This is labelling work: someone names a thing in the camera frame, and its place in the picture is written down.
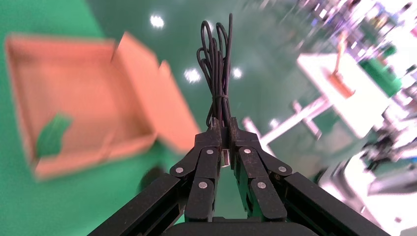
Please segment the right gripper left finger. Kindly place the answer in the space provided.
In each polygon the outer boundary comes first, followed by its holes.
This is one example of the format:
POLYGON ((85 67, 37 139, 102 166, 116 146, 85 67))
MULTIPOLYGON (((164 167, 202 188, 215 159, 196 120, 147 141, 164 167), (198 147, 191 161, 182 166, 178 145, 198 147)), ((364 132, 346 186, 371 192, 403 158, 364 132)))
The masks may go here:
POLYGON ((214 212, 221 159, 221 126, 211 118, 195 146, 107 220, 91 236, 160 236, 184 215, 209 222, 214 212))

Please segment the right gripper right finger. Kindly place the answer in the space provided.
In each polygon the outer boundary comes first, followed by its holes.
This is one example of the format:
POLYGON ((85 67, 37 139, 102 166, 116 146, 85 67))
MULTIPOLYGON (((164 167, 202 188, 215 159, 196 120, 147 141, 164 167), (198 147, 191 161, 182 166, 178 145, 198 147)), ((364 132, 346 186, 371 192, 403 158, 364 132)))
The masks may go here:
POLYGON ((232 169, 249 217, 294 223, 313 236, 385 236, 387 233, 281 160, 264 151, 254 133, 229 120, 232 169))

